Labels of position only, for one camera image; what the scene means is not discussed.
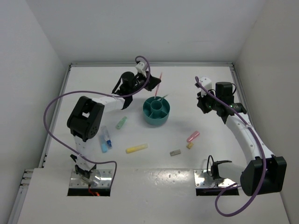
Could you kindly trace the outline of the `pink thin pen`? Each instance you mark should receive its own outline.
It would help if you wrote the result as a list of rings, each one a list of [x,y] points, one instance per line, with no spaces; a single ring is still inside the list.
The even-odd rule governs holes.
[[[160,77],[159,77],[159,79],[160,79],[160,83],[161,83],[161,81],[162,81],[162,75],[163,75],[163,72],[161,72]],[[154,99],[156,99],[156,97],[157,97],[157,93],[158,93],[158,90],[159,90],[160,83],[159,83],[159,84],[157,85],[157,87],[156,87],[156,91],[155,91]]]

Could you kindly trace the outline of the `pink highlighter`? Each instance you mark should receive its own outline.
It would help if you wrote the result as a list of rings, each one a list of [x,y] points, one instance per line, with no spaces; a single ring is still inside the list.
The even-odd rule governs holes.
[[[194,139],[196,139],[200,135],[199,131],[193,132],[186,140],[186,142],[192,142]]]

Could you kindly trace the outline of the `green highlighter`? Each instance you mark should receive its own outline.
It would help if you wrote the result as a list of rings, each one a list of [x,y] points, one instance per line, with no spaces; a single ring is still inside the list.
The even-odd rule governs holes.
[[[117,123],[117,125],[116,125],[115,128],[116,128],[117,130],[120,130],[120,129],[123,127],[123,125],[125,124],[126,120],[127,120],[127,117],[124,116],[124,117]]]

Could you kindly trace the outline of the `yellow highlighter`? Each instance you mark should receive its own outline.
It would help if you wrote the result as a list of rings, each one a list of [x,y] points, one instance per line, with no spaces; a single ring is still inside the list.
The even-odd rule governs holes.
[[[147,149],[148,147],[149,147],[148,143],[141,144],[141,145],[134,146],[134,147],[129,147],[126,149],[126,153],[130,154],[130,153],[137,152],[137,151],[140,151],[143,149]]]

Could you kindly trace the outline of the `clear spray bottle blue cap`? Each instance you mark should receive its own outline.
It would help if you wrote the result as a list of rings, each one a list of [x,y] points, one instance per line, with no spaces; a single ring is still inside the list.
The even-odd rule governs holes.
[[[111,149],[112,148],[112,142],[111,142],[111,138],[110,138],[110,135],[109,135],[107,127],[106,126],[102,126],[101,130],[102,130],[104,139],[105,139],[105,141],[106,141],[106,143],[108,145],[108,148]]]

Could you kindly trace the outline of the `blue highlighter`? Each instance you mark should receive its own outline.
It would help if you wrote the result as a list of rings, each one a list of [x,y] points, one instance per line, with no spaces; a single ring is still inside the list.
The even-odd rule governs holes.
[[[108,151],[108,147],[107,147],[107,143],[105,141],[104,136],[100,135],[99,140],[100,140],[100,147],[101,147],[102,153],[106,153]]]

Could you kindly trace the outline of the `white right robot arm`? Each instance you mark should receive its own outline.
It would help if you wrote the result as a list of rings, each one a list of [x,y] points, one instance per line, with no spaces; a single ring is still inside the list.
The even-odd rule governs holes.
[[[245,107],[234,102],[236,87],[230,82],[217,82],[202,77],[196,81],[200,88],[197,106],[204,114],[216,111],[239,143],[246,162],[240,167],[230,160],[214,161],[210,175],[213,179],[230,179],[241,185],[247,196],[280,192],[283,188],[287,162],[262,142],[249,121]]]

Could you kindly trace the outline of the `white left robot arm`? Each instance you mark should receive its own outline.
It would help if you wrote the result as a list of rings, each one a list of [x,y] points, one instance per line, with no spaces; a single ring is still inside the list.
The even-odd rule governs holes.
[[[104,113],[124,110],[133,101],[133,93],[145,89],[153,90],[161,79],[152,76],[148,71],[125,72],[121,75],[112,90],[112,97],[89,98],[81,96],[72,110],[67,127],[74,137],[77,155],[71,155],[75,161],[75,171],[86,181],[92,181],[97,165],[92,162],[91,139],[96,137],[100,129]]]

